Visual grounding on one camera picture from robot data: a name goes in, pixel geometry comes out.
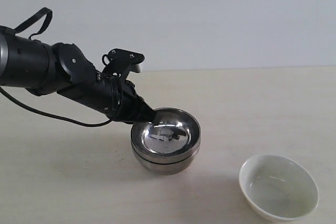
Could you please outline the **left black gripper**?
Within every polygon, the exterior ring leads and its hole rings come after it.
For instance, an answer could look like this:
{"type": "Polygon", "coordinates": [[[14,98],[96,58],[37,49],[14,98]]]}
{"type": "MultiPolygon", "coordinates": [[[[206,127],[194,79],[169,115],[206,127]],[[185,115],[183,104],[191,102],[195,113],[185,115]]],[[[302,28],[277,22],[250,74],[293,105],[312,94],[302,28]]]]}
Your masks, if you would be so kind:
{"type": "Polygon", "coordinates": [[[157,110],[141,99],[133,86],[114,76],[84,73],[57,93],[104,114],[115,122],[155,123],[157,110]]]}

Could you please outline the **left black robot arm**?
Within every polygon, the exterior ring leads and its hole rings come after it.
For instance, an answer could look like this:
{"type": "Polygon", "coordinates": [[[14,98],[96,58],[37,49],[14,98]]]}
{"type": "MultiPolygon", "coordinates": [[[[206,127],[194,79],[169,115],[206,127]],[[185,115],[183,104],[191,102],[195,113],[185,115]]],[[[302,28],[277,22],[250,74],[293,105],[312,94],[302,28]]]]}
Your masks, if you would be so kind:
{"type": "Polygon", "coordinates": [[[75,44],[48,45],[1,27],[2,86],[38,97],[56,92],[116,122],[153,122],[156,111],[127,80],[129,72],[140,72],[144,55],[116,48],[103,57],[109,63],[99,71],[75,44]]]}

